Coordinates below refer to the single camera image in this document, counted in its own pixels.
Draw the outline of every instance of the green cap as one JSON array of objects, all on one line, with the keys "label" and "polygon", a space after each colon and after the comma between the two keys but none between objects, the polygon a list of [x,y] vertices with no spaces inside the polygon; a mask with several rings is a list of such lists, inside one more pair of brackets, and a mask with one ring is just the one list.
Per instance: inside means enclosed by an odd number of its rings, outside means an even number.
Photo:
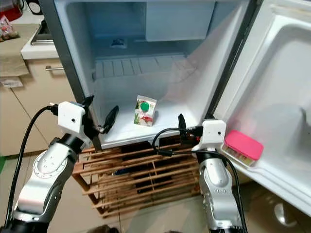
[{"label": "green cap", "polygon": [[147,102],[142,102],[140,104],[140,108],[142,109],[142,111],[147,112],[149,110],[149,104]]}]

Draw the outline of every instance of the refrigerator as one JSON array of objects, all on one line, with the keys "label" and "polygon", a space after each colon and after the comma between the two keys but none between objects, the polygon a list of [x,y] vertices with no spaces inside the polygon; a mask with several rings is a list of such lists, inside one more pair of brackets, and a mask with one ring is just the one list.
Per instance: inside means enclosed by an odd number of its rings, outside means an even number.
[{"label": "refrigerator", "polygon": [[[95,96],[99,125],[120,108],[102,149],[214,115],[264,145],[236,168],[311,216],[310,1],[40,3],[76,100]],[[152,127],[134,124],[137,95],[157,100]]]}]

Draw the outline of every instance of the black cable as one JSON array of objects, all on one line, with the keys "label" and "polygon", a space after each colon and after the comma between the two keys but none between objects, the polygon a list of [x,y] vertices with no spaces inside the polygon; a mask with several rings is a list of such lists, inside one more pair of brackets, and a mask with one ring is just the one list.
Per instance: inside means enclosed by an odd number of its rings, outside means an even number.
[{"label": "black cable", "polygon": [[13,200],[14,200],[14,193],[15,193],[15,188],[16,188],[16,183],[17,183],[17,179],[18,179],[18,174],[19,174],[19,170],[20,170],[20,166],[21,166],[21,162],[23,160],[23,155],[24,155],[24,150],[26,147],[26,142],[28,139],[28,136],[30,134],[31,128],[35,123],[35,120],[38,118],[38,116],[43,113],[45,110],[50,110],[52,107],[51,106],[46,106],[44,108],[41,108],[35,115],[34,117],[31,119],[28,128],[25,132],[23,141],[21,143],[20,146],[20,151],[19,151],[19,155],[18,155],[18,159],[17,159],[17,164],[16,164],[16,168],[15,168],[15,172],[14,172],[14,176],[13,176],[13,180],[12,180],[12,184],[11,184],[11,190],[10,190],[10,196],[9,196],[9,201],[8,201],[8,207],[6,210],[6,217],[5,217],[5,224],[4,224],[4,228],[6,229],[8,227],[8,224],[10,222],[11,219],[11,213],[12,213],[12,207],[13,207]]},{"label": "black cable", "polygon": [[237,196],[238,196],[238,210],[241,216],[241,222],[242,222],[242,228],[244,233],[248,233],[247,231],[247,226],[246,226],[246,222],[245,222],[245,215],[244,215],[244,208],[243,208],[243,204],[242,204],[242,199],[241,199],[241,191],[240,191],[240,182],[239,182],[239,177],[237,174],[237,171],[234,167],[234,165],[232,164],[232,162],[225,157],[224,155],[216,152],[216,151],[207,151],[207,150],[192,150],[192,151],[172,151],[172,150],[161,150],[161,149],[157,149],[156,148],[156,140],[157,138],[164,132],[167,131],[180,131],[180,132],[187,132],[187,133],[191,133],[192,129],[181,129],[181,128],[167,128],[167,129],[163,129],[160,132],[158,132],[153,141],[152,141],[152,148],[154,149],[154,151],[160,155],[164,155],[164,156],[172,156],[172,155],[177,155],[177,154],[193,154],[193,153],[208,153],[208,154],[212,154],[214,157],[220,158],[220,159],[224,159],[231,167],[232,171],[233,171],[233,175],[234,175],[234,179],[235,179],[235,183],[237,186]]},{"label": "black cable", "polygon": [[19,7],[20,7],[20,9],[23,10],[23,9],[24,9],[24,6],[25,6],[24,0],[20,0],[20,1],[19,1]]},{"label": "black cable", "polygon": [[230,159],[228,159],[225,156],[223,156],[223,157],[225,158],[225,160],[227,161],[227,163],[231,167],[233,174],[234,174],[235,184],[237,186],[237,194],[238,194],[238,202],[239,202],[238,207],[239,207],[239,212],[240,212],[240,216],[241,216],[242,227],[243,227],[244,233],[248,233],[247,227],[246,227],[246,222],[245,222],[243,203],[242,203],[242,199],[241,199],[239,177],[238,177],[237,171],[236,171],[234,165],[232,164],[232,162],[230,161]]}]

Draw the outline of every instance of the plastic bag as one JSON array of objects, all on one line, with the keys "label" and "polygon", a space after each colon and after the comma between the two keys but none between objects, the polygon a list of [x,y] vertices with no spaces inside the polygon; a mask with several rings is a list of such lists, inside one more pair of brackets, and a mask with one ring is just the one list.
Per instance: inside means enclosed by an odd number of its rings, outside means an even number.
[{"label": "plastic bag", "polygon": [[134,124],[152,126],[155,107],[156,100],[145,96],[137,96]]},{"label": "plastic bag", "polygon": [[0,42],[18,37],[13,26],[10,24],[6,16],[2,16],[0,19]]}]

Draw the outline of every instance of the drawer handle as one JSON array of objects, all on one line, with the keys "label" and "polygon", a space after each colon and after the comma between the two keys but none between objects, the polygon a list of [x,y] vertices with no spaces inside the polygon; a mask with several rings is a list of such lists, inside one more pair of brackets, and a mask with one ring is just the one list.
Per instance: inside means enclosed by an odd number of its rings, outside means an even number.
[{"label": "drawer handle", "polygon": [[45,70],[50,71],[50,70],[63,70],[63,67],[51,67],[51,66],[46,66]]}]

